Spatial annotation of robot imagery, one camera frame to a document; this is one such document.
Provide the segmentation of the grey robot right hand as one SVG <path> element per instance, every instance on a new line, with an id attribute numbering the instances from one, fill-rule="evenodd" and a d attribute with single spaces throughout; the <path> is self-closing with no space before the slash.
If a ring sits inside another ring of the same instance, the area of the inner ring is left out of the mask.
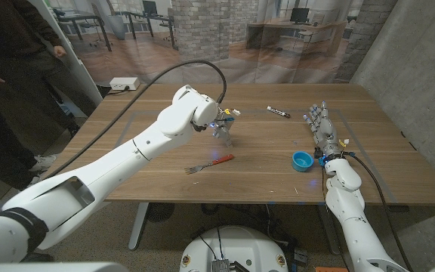
<path id="1" fill-rule="evenodd" d="M 321 106 L 314 104 L 309 111 L 309 115 L 303 116 L 310 130 L 313 132 L 313 139 L 322 154 L 327 157 L 342 157 L 338 134 L 332 121 L 329 118 L 329 111 L 325 101 Z"/>

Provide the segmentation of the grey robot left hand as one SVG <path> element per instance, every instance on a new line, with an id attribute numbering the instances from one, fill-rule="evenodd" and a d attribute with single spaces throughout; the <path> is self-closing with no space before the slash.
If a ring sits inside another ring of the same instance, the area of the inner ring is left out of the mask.
<path id="1" fill-rule="evenodd" d="M 220 138 L 227 147 L 232 146 L 230 137 L 230 128 L 235 121 L 235 118 L 229 115 L 225 117 L 218 117 L 209 126 L 214 129 L 213 137 Z"/>

